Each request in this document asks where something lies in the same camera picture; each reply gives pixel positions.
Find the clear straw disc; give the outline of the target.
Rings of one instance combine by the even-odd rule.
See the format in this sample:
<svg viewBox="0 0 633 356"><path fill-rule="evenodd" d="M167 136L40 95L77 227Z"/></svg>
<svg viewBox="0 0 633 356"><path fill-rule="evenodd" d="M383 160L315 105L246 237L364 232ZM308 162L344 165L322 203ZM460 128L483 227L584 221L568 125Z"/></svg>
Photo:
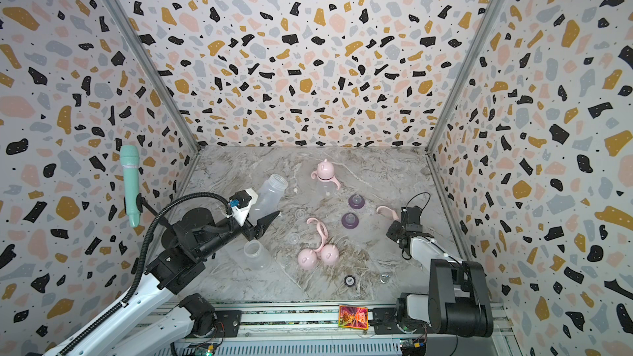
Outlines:
<svg viewBox="0 0 633 356"><path fill-rule="evenodd" d="M288 243L289 243L290 245L297 245L297 244L299 244L299 243L300 243L300 241L301 241L301 237L300 237L298 234L296 234L296 233L290 233L290 234L288 235Z"/></svg>
<svg viewBox="0 0 633 356"><path fill-rule="evenodd" d="M296 209L294 211L294 217L298 220L304 220L308 217L308 214L304 209Z"/></svg>

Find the black microphone stand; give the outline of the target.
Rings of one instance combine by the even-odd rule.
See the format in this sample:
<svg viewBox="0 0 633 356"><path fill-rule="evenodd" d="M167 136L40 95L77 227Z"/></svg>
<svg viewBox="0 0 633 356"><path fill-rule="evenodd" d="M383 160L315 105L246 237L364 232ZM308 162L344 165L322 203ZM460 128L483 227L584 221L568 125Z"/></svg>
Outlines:
<svg viewBox="0 0 633 356"><path fill-rule="evenodd" d="M134 203L131 197L125 196L125 212L131 227L138 227L140 225L140 219L144 209L149 211L155 218L158 217L159 212L156 211L141 194L137 194ZM167 220L166 214L158 219L158 225L164 229L161 240L162 246L165 249L174 247L178 243L175 225Z"/></svg>

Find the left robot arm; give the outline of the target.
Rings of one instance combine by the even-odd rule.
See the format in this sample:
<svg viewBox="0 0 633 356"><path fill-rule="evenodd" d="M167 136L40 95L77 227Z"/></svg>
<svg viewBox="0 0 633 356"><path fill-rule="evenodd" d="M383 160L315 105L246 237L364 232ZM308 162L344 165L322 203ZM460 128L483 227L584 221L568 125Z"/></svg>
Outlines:
<svg viewBox="0 0 633 356"><path fill-rule="evenodd" d="M206 208L191 209L173 225L166 249L150 263L138 262L130 289L92 319L78 333L48 350L49 355L143 355L186 336L220 339L234 337L240 312L217 312L199 293L180 301L164 318L139 333L130 332L151 312L184 290L205 269L205 262L233 239L263 237L279 216L274 211L258 219L235 224L232 218L214 222Z"/></svg>

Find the small black round cap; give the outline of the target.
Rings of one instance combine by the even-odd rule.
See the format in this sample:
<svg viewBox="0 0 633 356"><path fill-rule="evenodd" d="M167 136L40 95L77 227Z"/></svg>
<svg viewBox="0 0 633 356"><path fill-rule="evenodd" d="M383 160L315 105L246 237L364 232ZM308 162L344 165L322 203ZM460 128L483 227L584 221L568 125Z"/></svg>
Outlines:
<svg viewBox="0 0 633 356"><path fill-rule="evenodd" d="M354 287L354 285L356 284L356 279L354 278L353 275L347 275L345 277L345 284L348 287Z"/></svg>

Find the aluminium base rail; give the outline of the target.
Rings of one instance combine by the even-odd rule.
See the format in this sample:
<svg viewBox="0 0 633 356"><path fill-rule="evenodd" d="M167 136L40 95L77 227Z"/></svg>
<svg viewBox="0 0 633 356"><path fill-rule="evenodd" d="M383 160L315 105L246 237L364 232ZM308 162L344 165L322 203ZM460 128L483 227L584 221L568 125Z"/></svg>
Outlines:
<svg viewBox="0 0 633 356"><path fill-rule="evenodd" d="M151 313L110 355L520 355L504 309L492 308L486 338L437 334L425 323L407 331L392 303L366 302L369 328L339 324L340 303L217 303L212 333L195 336L175 304Z"/></svg>

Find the orange pink card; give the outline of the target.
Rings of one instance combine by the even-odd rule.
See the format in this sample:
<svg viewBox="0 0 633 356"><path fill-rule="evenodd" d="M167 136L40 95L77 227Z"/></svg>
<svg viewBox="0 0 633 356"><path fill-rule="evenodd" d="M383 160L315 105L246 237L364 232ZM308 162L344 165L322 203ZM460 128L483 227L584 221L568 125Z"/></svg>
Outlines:
<svg viewBox="0 0 633 356"><path fill-rule="evenodd" d="M369 310L366 307L339 306L338 326L351 330L369 329Z"/></svg>

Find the pink bottle cap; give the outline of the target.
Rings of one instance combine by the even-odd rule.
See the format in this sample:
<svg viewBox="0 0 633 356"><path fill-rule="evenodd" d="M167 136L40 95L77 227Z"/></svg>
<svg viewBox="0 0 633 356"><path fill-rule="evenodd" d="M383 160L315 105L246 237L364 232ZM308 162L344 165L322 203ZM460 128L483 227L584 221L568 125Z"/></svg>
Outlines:
<svg viewBox="0 0 633 356"><path fill-rule="evenodd" d="M317 165L316 168L316 177L323 181L329 181L336 175L336 170L334 165L329 162L327 159L324 159L321 163Z"/></svg>
<svg viewBox="0 0 633 356"><path fill-rule="evenodd" d="M340 252L337 246L333 244L324 245L318 252L318 255L324 265L333 266L340 258Z"/></svg>
<svg viewBox="0 0 633 356"><path fill-rule="evenodd" d="M318 254L313 249L306 248L298 253L298 265L302 270L313 270L318 262Z"/></svg>

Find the purple collar with nipple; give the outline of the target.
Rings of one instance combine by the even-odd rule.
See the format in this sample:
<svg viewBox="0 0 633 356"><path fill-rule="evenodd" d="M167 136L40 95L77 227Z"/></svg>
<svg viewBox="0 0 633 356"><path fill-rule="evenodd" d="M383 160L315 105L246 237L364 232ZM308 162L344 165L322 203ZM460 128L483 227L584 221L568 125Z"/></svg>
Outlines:
<svg viewBox="0 0 633 356"><path fill-rule="evenodd" d="M348 203L352 209L362 209L365 206L365 199L361 194L353 194L349 197Z"/></svg>
<svg viewBox="0 0 633 356"><path fill-rule="evenodd" d="M341 218L341 225L347 229L354 229L359 226L359 217L352 212L344 214Z"/></svg>

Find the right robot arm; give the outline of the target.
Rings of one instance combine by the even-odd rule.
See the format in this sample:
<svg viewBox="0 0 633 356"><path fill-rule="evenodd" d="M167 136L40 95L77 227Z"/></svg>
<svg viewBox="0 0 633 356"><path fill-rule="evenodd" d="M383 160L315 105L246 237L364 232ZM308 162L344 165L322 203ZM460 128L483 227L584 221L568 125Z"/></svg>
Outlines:
<svg viewBox="0 0 633 356"><path fill-rule="evenodd" d="M421 263L429 272L426 293L402 293L395 308L375 308L372 327L378 335L428 333L462 338L492 336L494 318L481 264L459 259L438 244L421 225L423 209L403 207L400 213L386 206L377 213L393 222L387 237L404 257Z"/></svg>

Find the mint green microphone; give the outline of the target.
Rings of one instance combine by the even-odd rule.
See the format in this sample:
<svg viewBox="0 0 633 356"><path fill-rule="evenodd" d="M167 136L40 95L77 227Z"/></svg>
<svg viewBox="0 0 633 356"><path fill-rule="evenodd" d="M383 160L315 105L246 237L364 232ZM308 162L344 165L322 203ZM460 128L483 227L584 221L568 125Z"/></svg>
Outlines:
<svg viewBox="0 0 633 356"><path fill-rule="evenodd" d="M120 165L123 170L125 188L125 212L128 216L130 226L133 228L140 225L141 213L138 208L137 199L140 195L138 183L139 167L138 148L134 145L123 145L120 150Z"/></svg>

